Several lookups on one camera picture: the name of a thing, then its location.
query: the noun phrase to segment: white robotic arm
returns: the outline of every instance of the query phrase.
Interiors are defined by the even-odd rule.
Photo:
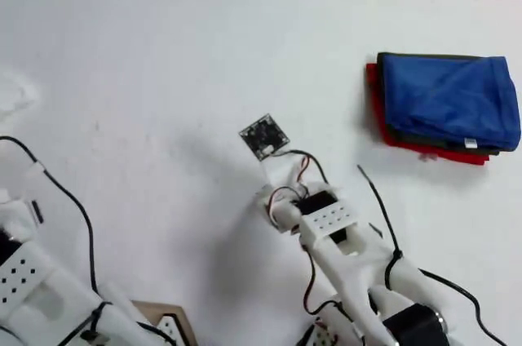
[[[433,274],[403,257],[391,225],[395,249],[326,179],[303,183],[301,177],[312,155],[297,162],[294,157],[293,163],[288,157],[278,157],[292,153],[304,152],[276,153],[262,161],[270,194],[262,195],[260,203],[279,232],[299,234],[312,271],[315,262],[337,291],[332,304],[322,304],[314,312],[307,308],[305,295],[305,309],[320,317],[315,331],[325,333],[322,339],[330,338],[331,344],[339,346],[460,344],[450,337],[457,325],[452,306],[427,280]],[[380,196],[369,183],[389,222]],[[307,293],[312,283],[313,274]],[[314,342],[311,337],[308,344]]]
[[[166,344],[140,328],[114,301],[104,304],[46,253],[34,238],[29,205],[0,203],[0,331],[5,343],[16,346]]]

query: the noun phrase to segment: black cable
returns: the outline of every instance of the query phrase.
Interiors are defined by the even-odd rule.
[[[434,273],[430,273],[429,271],[427,270],[424,270],[422,268],[419,269],[421,271],[422,274],[424,274],[426,277],[428,278],[431,278],[431,279],[434,279],[435,281],[437,282],[440,282],[442,283],[443,285],[446,285],[447,287],[450,287],[452,288],[454,291],[457,291],[458,293],[460,293],[461,295],[463,295],[464,297],[466,297],[467,299],[469,299],[473,305],[475,306],[475,318],[476,318],[476,322],[479,323],[479,327],[480,329],[489,337],[491,338],[492,340],[494,340],[495,342],[497,342],[498,344],[500,344],[501,346],[507,346],[504,342],[502,342],[496,335],[492,334],[491,331],[489,331],[487,329],[487,327],[484,325],[484,323],[482,322],[482,317],[480,316],[480,304],[479,304],[479,300],[472,294],[470,293],[469,291],[467,291],[466,289],[464,289],[463,287],[457,285],[456,283],[454,282],[451,282],[450,280],[446,279],[446,278],[443,278],[441,277],[440,275],[437,275],[437,274],[434,274]]]
[[[369,187],[372,189],[375,197],[377,198],[378,205],[381,207],[381,212],[383,213],[384,220],[386,221],[386,225],[388,226],[388,230],[390,231],[391,239],[393,240],[393,246],[395,247],[395,249],[393,250],[393,256],[390,260],[390,263],[388,263],[388,265],[386,266],[386,269],[384,270],[384,285],[386,285],[386,288],[388,290],[391,290],[392,286],[390,285],[390,275],[392,274],[393,266],[395,266],[396,263],[403,257],[403,253],[399,248],[399,242],[397,241],[395,231],[393,230],[392,222],[390,221],[390,217],[388,215],[388,212],[386,211],[384,202],[383,202],[381,196],[379,195],[374,182],[368,177],[365,170],[362,169],[362,166],[357,165],[357,168],[359,168],[359,171],[365,177],[366,181],[369,184]]]
[[[286,154],[300,154],[302,156],[310,157],[316,163],[317,169],[319,170],[319,173],[321,173],[321,177],[322,177],[323,181],[325,183],[329,184],[328,179],[326,179],[326,175],[325,175],[325,172],[323,171],[321,164],[319,163],[319,161],[317,161],[317,158],[315,158],[312,154],[310,154],[309,152],[305,152],[303,150],[292,149],[292,150],[286,150],[285,152],[282,152],[282,153],[275,153],[272,156],[280,157],[280,156],[285,156]]]
[[[310,282],[308,283],[307,289],[304,291],[304,297],[303,297],[303,306],[304,310],[309,314],[316,316],[319,314],[320,311],[322,311],[328,304],[332,304],[335,306],[335,308],[350,322],[353,322],[352,318],[346,313],[346,311],[343,308],[343,305],[339,303],[338,301],[335,301],[333,299],[329,299],[325,302],[323,302],[319,307],[317,307],[314,310],[310,310],[308,308],[308,297],[310,297],[310,293],[312,292],[312,288],[314,283],[316,282],[316,265],[313,263],[312,255],[310,254],[310,251],[303,247],[304,251],[307,253],[308,258],[310,259],[310,265],[312,266],[312,275],[310,276]]]
[[[7,140],[9,142],[12,142],[13,144],[17,144],[24,152],[29,156],[29,158],[33,162],[39,162],[38,159],[34,156],[34,154],[29,150],[25,144],[20,142],[17,138],[13,138],[12,136],[8,135],[2,135],[0,136],[1,140]],[[77,206],[77,208],[80,210],[80,212],[83,215],[83,219],[85,220],[86,226],[87,226],[87,232],[89,233],[89,267],[90,267],[90,273],[91,273],[91,288],[92,290],[98,294],[98,285],[96,283],[96,273],[95,273],[95,243],[94,243],[94,232],[92,230],[92,223],[91,219],[89,218],[89,215],[87,215],[87,212],[83,205],[80,203],[80,201],[77,200],[77,198],[72,195],[62,184],[58,182],[58,180],[55,179],[55,177],[47,170],[44,169],[43,174],[47,176],[47,178],[59,189],[62,193],[64,193],[73,203]]]
[[[137,322],[138,326],[143,328],[144,330],[150,331],[153,334],[156,334],[157,336],[161,336],[168,344],[171,344],[172,346],[176,346],[177,342],[173,340],[169,335],[165,334],[162,330],[159,330],[155,326],[151,326],[150,324]]]
[[[388,213],[386,211],[386,207],[384,206],[384,202],[383,202],[381,196],[378,194],[377,189],[375,188],[374,182],[368,177],[368,175],[366,174],[365,170],[362,169],[362,166],[357,165],[357,168],[359,168],[359,171],[365,177],[366,181],[369,184],[369,187],[374,192],[374,195],[377,198],[378,205],[381,207],[381,212],[384,215],[384,220],[386,221],[386,225],[388,226],[388,230],[390,231],[391,239],[393,240],[393,246],[395,247],[396,251],[400,251],[399,243],[397,242],[397,237],[396,237],[395,231],[393,230],[393,227],[392,227],[392,222],[390,221],[390,217],[388,216]]]
[[[101,313],[102,311],[104,310],[104,308],[107,306],[107,305],[113,305],[113,303],[109,303],[108,301],[104,301],[103,303],[100,304],[100,306],[95,309],[92,314],[94,315],[93,319],[92,319],[92,322],[91,322],[91,332],[94,334],[97,331],[96,327],[98,326],[98,322],[100,321],[100,318],[101,318]]]
[[[362,169],[362,167],[360,165],[357,166],[359,168],[359,171],[361,171],[362,175],[366,178],[366,180],[368,181],[369,183],[369,186],[372,188],[372,191],[374,192],[374,195],[375,197],[377,198],[377,201],[379,203],[379,205],[381,206],[381,211],[383,212],[383,216],[384,216],[384,219],[386,220],[386,223],[387,223],[387,226],[388,226],[388,229],[390,231],[390,234],[391,234],[391,238],[393,239],[393,244],[395,246],[395,250],[393,252],[393,257],[391,258],[391,261],[390,263],[388,264],[388,266],[386,267],[386,270],[385,270],[385,274],[384,274],[384,281],[386,283],[386,287],[388,289],[391,290],[391,287],[390,287],[390,273],[392,271],[392,268],[393,266],[397,263],[397,261],[402,258],[403,254],[402,254],[402,251],[400,250],[399,248],[399,244],[397,242],[397,239],[396,239],[396,236],[395,236],[395,233],[393,231],[393,227],[392,227],[392,223],[390,222],[390,218],[388,217],[388,214],[386,212],[386,208],[384,207],[384,203],[383,203],[383,200],[381,199],[381,196],[378,194],[378,191],[377,189],[375,188],[375,185],[374,183],[372,182],[372,180],[368,177],[368,175],[365,173],[365,171]],[[472,294],[470,293],[469,291],[467,291],[466,289],[464,289],[463,287],[457,285],[456,283],[454,282],[451,282],[443,277],[441,277],[440,275],[436,275],[434,273],[430,273],[429,271],[427,270],[423,270],[423,269],[419,269],[420,272],[422,274],[424,274],[424,276],[426,277],[429,277],[437,282],[440,282],[441,284],[443,285],[446,285],[447,287],[450,287],[452,288],[453,290],[457,291],[458,293],[460,293],[461,295],[463,295],[464,297],[466,297],[467,299],[469,299],[473,305],[475,306],[475,318],[476,318],[476,321],[477,323],[479,324],[479,327],[480,329],[492,340],[494,340],[497,344],[500,344],[501,346],[507,346],[504,342],[502,342],[496,335],[494,335],[493,333],[491,333],[491,331],[489,331],[486,326],[484,325],[484,323],[482,322],[482,317],[480,316],[480,304],[479,304],[479,300]]]
[[[306,346],[308,343],[308,340],[312,336],[312,332],[313,332],[315,326],[316,326],[315,324],[312,324],[311,326],[309,326],[307,328],[307,330],[304,331],[303,337],[301,337],[301,339],[298,341],[298,343],[295,344],[295,346]]]
[[[64,340],[62,340],[58,346],[65,346],[67,344],[69,344],[69,342],[71,340],[73,340],[73,338],[80,334],[80,332],[82,332],[83,328],[89,324],[90,322],[92,322],[95,318],[95,314],[94,313],[91,313],[91,315],[85,319],[83,322],[81,322],[74,330],[72,330],[65,338]]]
[[[20,339],[20,338],[18,337],[17,334],[15,334],[13,331],[9,330],[8,328],[6,328],[6,327],[4,327],[4,326],[0,326],[0,331],[3,331],[3,332],[5,332],[5,333],[9,334],[10,336],[16,338],[16,339],[19,340],[21,343],[23,343],[22,339]]]

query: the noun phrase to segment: white tabletop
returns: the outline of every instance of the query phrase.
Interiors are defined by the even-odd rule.
[[[249,212],[263,174],[237,134],[271,113],[384,230],[362,164],[407,256],[476,294],[508,344],[522,339],[522,153],[479,167],[388,148],[363,76],[379,51],[505,55],[520,84],[522,0],[0,0],[0,13],[2,73],[40,95],[2,130],[85,204],[100,282],[183,305],[202,345],[295,344],[309,264]],[[2,154],[1,186],[16,189],[28,163]],[[44,179],[30,192],[43,243],[87,284],[81,216]],[[321,278],[312,304],[330,292]],[[458,338],[492,344],[446,292]]]

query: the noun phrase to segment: folded fabric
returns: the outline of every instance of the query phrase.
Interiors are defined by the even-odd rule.
[[[382,93],[382,98],[384,99],[384,81],[383,81],[383,57],[385,55],[390,55],[388,52],[381,52],[377,55],[377,68],[378,68],[378,80],[380,85],[380,91]],[[434,58],[450,58],[450,59],[479,59],[476,56],[451,56],[451,55],[422,55],[422,56],[430,56]],[[407,142],[410,144],[421,144],[427,146],[435,146],[437,148],[444,148],[447,150],[451,150],[452,152],[460,152],[460,153],[473,153],[480,155],[498,155],[499,148],[495,148],[492,146],[481,146],[476,149],[466,147],[466,144],[462,142],[453,142],[449,140],[442,140],[440,138],[433,138],[430,136],[423,136],[412,134],[406,131],[399,131],[395,127],[387,124],[387,132],[396,140],[400,142]]]
[[[515,87],[503,57],[384,54],[386,123],[399,131],[478,147],[520,142]]]
[[[381,92],[381,88],[379,85],[378,68],[376,64],[366,65],[366,79],[370,88],[372,107],[375,112],[375,117],[377,118],[378,128],[386,144],[397,148],[413,150],[422,154],[435,154],[439,157],[446,158],[448,160],[456,162],[465,162],[467,164],[473,165],[484,165],[484,163],[489,160],[488,156],[452,152],[447,149],[441,149],[433,146],[419,144],[408,144],[396,140],[387,131],[387,125],[384,119],[383,93]]]

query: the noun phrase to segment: white tag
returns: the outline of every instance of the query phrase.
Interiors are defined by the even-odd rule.
[[[466,149],[478,149],[479,145],[476,143],[476,140],[472,138],[464,138],[464,146]]]

